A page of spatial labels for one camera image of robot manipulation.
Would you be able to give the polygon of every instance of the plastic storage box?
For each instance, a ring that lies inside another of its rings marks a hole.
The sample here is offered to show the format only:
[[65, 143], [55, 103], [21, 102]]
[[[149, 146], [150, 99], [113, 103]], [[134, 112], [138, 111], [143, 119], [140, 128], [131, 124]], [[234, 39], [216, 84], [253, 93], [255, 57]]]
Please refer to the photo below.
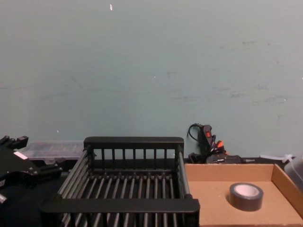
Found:
[[303, 193], [303, 156], [296, 157], [287, 163], [284, 171]]

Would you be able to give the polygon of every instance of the orange button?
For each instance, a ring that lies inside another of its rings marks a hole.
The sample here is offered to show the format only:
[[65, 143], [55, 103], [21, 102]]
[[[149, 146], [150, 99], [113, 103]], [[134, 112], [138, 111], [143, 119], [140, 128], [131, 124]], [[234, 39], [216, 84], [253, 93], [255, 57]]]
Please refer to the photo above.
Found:
[[221, 148], [223, 146], [224, 146], [223, 141], [219, 140], [218, 143], [217, 143], [217, 147]]

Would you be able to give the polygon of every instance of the black cable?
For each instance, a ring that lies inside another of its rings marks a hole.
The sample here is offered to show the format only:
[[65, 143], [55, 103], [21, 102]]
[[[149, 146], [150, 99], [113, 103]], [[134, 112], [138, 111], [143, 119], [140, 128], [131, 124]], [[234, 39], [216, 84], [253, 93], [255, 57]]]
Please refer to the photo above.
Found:
[[198, 124], [198, 123], [194, 123], [194, 124], [190, 125], [190, 127], [188, 128], [188, 131], [187, 131], [187, 136], [189, 135], [192, 139], [194, 139], [195, 141], [197, 141], [197, 142], [199, 143], [199, 140], [196, 139], [195, 137], [193, 137], [193, 135], [190, 133], [190, 130], [191, 130], [191, 128], [193, 128], [193, 127], [201, 128], [202, 125], [200, 125], [200, 124]]

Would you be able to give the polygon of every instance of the roll of tape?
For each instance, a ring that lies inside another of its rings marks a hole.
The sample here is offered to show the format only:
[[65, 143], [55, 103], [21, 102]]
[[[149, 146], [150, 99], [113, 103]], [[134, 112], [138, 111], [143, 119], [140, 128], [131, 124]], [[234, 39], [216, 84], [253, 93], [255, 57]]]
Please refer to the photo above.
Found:
[[243, 211], [256, 211], [261, 208], [263, 191], [251, 183], [234, 183], [229, 188], [229, 203]]

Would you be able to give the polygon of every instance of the black wire basket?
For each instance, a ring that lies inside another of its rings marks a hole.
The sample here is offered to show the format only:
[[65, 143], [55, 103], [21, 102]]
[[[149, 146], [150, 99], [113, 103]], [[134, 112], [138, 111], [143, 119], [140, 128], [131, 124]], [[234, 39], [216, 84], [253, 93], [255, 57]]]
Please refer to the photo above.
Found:
[[42, 226], [199, 226], [183, 149], [178, 137], [86, 138], [58, 194], [41, 205]]

